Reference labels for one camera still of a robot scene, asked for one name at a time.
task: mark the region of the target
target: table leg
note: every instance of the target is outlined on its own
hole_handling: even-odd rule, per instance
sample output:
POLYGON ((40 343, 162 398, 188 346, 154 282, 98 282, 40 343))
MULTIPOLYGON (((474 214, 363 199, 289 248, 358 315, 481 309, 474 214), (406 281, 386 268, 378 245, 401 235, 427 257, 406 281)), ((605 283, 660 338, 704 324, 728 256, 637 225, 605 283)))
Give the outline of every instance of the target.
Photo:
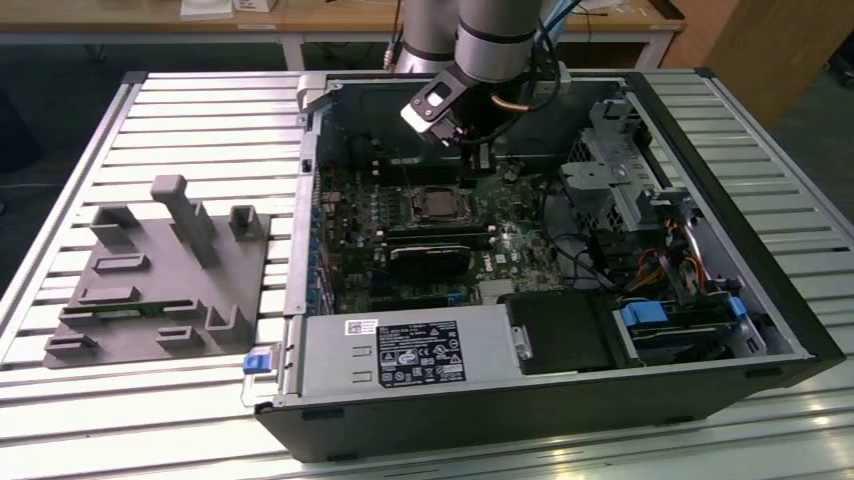
POLYGON ((303 59, 303 36, 299 33, 282 35, 282 51, 289 70, 306 70, 306 60, 303 59))
POLYGON ((643 47, 635 68, 639 70, 656 69, 661 66, 670 42, 673 40, 673 32, 654 33, 650 42, 643 47))

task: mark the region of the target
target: barcode sticker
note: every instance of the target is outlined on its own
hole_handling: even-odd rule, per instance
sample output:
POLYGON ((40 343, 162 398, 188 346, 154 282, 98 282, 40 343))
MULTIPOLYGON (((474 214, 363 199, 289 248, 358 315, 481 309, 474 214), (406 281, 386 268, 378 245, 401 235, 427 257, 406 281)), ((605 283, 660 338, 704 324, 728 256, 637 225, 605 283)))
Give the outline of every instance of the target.
POLYGON ((377 333, 377 324, 379 320, 375 318, 366 320, 347 320, 345 322, 345 335, 374 335, 377 333))

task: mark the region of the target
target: motherboard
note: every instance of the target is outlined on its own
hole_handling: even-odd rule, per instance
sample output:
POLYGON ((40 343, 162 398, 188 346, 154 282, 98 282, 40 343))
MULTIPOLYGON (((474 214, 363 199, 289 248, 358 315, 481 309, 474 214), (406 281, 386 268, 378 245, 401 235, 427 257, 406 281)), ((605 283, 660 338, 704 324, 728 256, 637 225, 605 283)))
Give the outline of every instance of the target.
POLYGON ((494 304, 561 288, 537 218, 541 179, 511 161, 462 182, 451 175, 425 184, 443 178, 422 170, 401 159, 371 171, 323 172, 337 313, 494 304))

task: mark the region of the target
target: wooden table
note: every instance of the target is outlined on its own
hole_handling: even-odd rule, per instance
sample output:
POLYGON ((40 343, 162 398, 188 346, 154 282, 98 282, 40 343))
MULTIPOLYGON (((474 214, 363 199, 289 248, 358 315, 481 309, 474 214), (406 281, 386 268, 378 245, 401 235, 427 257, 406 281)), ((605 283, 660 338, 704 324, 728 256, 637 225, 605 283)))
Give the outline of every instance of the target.
MULTIPOLYGON (((395 0, 279 0, 271 13, 182 22, 180 0, 3 0, 0 44, 278 43, 289 68, 305 70, 309 42, 387 42, 395 0)), ((657 68, 681 20, 668 20, 648 0, 571 16, 562 42, 641 43, 638 68, 657 68)))

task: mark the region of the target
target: sticker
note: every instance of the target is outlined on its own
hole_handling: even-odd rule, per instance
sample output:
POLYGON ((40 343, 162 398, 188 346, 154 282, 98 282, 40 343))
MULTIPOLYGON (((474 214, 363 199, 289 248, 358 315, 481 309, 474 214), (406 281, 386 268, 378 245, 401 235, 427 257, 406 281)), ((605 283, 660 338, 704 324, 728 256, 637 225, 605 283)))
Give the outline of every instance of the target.
POLYGON ((457 322, 377 327, 379 384, 411 387, 466 380, 457 322))
POLYGON ((239 30, 275 30, 277 26, 267 23, 241 23, 239 30))
POLYGON ((374 335, 377 333, 375 318, 370 320, 347 320, 345 322, 345 335, 374 335))

